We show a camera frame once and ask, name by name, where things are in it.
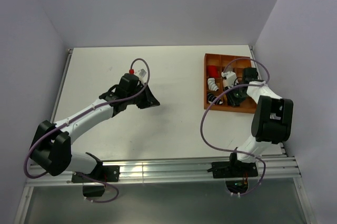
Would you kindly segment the black white striped sock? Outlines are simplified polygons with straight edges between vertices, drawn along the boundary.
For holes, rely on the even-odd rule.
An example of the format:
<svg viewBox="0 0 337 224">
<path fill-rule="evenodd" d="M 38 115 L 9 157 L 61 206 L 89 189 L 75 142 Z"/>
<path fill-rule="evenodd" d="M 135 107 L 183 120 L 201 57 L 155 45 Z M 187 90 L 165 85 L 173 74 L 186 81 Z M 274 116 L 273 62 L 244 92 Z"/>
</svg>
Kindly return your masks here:
<svg viewBox="0 0 337 224">
<path fill-rule="evenodd" d="M 217 97 L 213 93 L 207 93 L 206 98 L 207 98 L 207 102 L 211 104 L 212 102 L 216 100 Z M 217 100 L 214 103 L 214 105 L 223 105 L 222 99 Z"/>
</svg>

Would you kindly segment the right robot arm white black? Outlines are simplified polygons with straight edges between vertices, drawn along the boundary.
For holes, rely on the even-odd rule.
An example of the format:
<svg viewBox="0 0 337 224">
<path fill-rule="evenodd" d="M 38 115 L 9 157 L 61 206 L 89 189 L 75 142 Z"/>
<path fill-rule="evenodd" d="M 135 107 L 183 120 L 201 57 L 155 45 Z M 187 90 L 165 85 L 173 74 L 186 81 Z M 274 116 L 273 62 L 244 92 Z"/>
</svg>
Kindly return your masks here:
<svg viewBox="0 0 337 224">
<path fill-rule="evenodd" d="M 271 145 L 289 139 L 293 115 L 293 101 L 277 95 L 259 80 L 255 68 L 243 69 L 242 76 L 233 79 L 230 86 L 243 84 L 246 86 L 226 94 L 227 104 L 232 107 L 240 106 L 249 97 L 256 103 L 251 135 L 237 148 L 236 159 L 228 163 L 228 171 L 235 177 L 244 173 L 246 165 L 254 163 L 255 157 Z"/>
</svg>

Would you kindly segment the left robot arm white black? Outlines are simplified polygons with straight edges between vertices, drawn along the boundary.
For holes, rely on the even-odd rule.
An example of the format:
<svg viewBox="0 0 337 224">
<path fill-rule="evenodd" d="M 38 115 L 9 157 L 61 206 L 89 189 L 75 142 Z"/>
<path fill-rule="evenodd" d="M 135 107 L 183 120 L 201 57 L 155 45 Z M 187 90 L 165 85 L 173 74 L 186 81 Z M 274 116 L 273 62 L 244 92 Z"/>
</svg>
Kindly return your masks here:
<svg viewBox="0 0 337 224">
<path fill-rule="evenodd" d="M 134 74 L 124 74 L 117 85 L 102 93 L 87 108 L 56 123 L 39 124 L 27 159 L 40 165 L 45 173 L 58 176 L 64 171 L 84 175 L 98 181 L 103 174 L 103 162 L 93 154 L 72 152 L 72 144 L 84 133 L 124 111 L 127 106 L 139 109 L 160 105 L 147 83 Z"/>
</svg>

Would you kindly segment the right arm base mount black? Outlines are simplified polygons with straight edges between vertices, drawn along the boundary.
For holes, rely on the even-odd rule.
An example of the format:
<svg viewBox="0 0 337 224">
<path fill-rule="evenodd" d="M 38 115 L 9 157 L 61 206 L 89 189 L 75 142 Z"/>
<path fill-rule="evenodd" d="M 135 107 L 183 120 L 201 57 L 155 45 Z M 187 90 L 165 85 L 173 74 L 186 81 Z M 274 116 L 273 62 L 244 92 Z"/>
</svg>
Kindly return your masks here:
<svg viewBox="0 0 337 224">
<path fill-rule="evenodd" d="M 225 179 L 227 189 L 234 194 L 247 192 L 248 179 L 258 176 L 256 164 L 242 168 L 230 164 L 229 161 L 212 162 L 207 172 L 210 172 L 214 179 Z"/>
</svg>

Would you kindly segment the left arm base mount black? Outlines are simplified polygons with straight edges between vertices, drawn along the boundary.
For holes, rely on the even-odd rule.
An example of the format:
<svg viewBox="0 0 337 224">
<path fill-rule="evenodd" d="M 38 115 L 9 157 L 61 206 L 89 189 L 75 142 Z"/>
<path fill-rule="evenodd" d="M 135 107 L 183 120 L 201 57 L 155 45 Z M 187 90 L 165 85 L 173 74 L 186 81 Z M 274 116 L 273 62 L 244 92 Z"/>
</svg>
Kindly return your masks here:
<svg viewBox="0 0 337 224">
<path fill-rule="evenodd" d="M 95 168 L 90 174 L 73 172 L 71 182 L 82 184 L 82 193 L 85 199 L 95 203 L 106 203 L 115 200 L 119 196 L 119 190 L 110 182 L 118 182 L 120 176 L 120 166 L 102 165 Z M 99 200 L 109 189 L 113 189 L 116 194 L 112 199 Z"/>
</svg>

